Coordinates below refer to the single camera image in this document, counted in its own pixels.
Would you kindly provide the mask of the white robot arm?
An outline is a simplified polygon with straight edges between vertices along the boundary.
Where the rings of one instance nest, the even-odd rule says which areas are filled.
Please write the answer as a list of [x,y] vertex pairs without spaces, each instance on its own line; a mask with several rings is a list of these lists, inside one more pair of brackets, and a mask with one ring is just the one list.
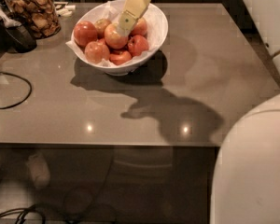
[[161,84],[132,77],[125,118],[147,147],[117,151],[138,219],[280,224],[280,95],[221,6],[174,7]]

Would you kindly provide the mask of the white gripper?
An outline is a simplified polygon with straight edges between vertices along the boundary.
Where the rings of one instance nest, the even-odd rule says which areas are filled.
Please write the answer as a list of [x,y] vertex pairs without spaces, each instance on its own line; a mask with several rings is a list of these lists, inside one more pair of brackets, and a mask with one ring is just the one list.
[[123,10],[119,16],[117,32],[121,36],[128,36],[138,20],[145,14],[151,0],[125,0]]

